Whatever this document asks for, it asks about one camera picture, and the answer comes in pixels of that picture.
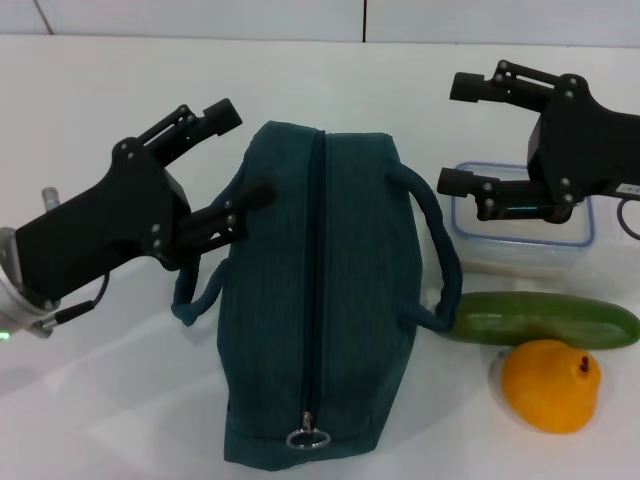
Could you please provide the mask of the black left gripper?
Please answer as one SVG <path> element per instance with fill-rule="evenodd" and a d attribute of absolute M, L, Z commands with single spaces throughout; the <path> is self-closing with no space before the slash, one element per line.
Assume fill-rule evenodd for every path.
<path fill-rule="evenodd" d="M 269 180 L 229 185 L 210 206 L 189 214 L 183 189 L 166 169 L 197 144 L 241 124 L 225 98 L 202 116 L 181 105 L 139 141 L 120 142 L 95 186 L 17 230 L 24 286 L 55 301 L 137 257 L 176 270 L 182 263 L 177 251 L 211 251 L 244 239 L 248 213 L 274 201 Z"/>

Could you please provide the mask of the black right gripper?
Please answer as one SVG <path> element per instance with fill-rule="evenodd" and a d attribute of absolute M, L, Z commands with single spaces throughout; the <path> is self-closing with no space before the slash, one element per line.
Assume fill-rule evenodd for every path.
<path fill-rule="evenodd" d="M 591 196 L 639 199 L 639 117 L 600 105 L 583 77 L 500 60 L 489 79 L 457 72 L 449 99 L 506 103 L 540 114 L 528 144 L 530 180 L 441 169 L 437 191 L 473 196 L 480 221 L 564 223 Z"/>

